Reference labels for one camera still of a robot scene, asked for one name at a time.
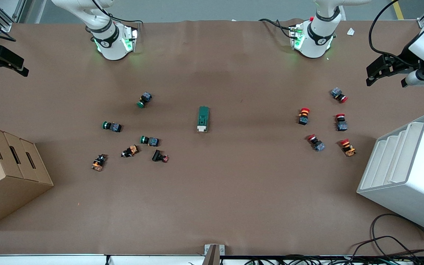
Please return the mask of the green load switch white handle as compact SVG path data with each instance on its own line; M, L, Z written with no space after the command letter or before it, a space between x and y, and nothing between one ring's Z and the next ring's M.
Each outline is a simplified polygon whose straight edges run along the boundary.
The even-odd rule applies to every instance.
M200 106L197 119L197 131L206 133L208 131L210 109L207 106Z

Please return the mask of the red button blue contact block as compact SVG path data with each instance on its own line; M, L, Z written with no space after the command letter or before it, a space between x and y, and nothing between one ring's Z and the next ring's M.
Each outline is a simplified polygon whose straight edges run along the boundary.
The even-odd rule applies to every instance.
M348 97L343 94L343 92L338 88L335 87L331 90L331 96L336 99L339 103L344 103L348 100Z
M336 129L337 131L346 131L348 129L348 124L346 121L346 115L344 113L337 114L336 119Z
M311 146L315 151L320 152L325 149L325 144L320 141L315 134L308 136L307 139L308 142L311 143Z

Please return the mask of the red button orange contact block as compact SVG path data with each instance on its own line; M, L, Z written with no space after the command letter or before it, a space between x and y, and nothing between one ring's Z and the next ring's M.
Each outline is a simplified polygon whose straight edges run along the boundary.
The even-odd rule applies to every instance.
M350 144L349 139L343 139L340 141L340 145L345 156L350 157L356 154L356 149Z

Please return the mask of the red yellow emergency stop button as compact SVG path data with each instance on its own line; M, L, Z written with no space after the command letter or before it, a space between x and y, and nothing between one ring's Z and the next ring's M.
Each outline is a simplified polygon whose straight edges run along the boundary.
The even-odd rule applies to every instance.
M310 110L308 108L301 108L299 113L299 119L298 124L305 126L308 124L308 114L310 113Z

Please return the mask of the white stepped storage rack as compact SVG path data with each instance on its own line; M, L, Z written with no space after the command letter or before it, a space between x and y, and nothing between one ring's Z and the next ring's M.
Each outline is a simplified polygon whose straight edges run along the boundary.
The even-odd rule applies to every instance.
M376 139L357 193L424 227L424 115Z

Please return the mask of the brown cardboard box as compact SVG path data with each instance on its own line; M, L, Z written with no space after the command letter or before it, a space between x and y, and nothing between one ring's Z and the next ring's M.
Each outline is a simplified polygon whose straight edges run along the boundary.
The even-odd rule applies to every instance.
M52 187L36 145L0 130L0 220Z

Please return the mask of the black square button red terminals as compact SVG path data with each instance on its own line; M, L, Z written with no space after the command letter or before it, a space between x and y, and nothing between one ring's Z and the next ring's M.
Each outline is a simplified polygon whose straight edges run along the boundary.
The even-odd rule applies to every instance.
M167 163L169 160L169 157L167 155L164 155L161 153L160 150L155 150L153 156L152 156L152 161L154 162L163 162L163 163Z

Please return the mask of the black knob orange selector switch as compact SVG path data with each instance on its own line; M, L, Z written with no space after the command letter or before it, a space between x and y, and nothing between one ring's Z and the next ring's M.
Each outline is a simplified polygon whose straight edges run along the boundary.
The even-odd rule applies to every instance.
M92 163L91 169L98 171L98 172L103 171L107 159L108 159L108 155L106 155L106 154L97 155L96 159Z
M138 146L131 145L121 153L122 158L133 157L135 154L139 153Z

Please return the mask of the aluminium profile post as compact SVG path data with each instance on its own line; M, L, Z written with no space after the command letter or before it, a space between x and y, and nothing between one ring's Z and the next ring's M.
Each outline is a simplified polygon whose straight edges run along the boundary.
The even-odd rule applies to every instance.
M206 244L204 246L205 258L202 265L224 265L222 256L225 255L224 244Z

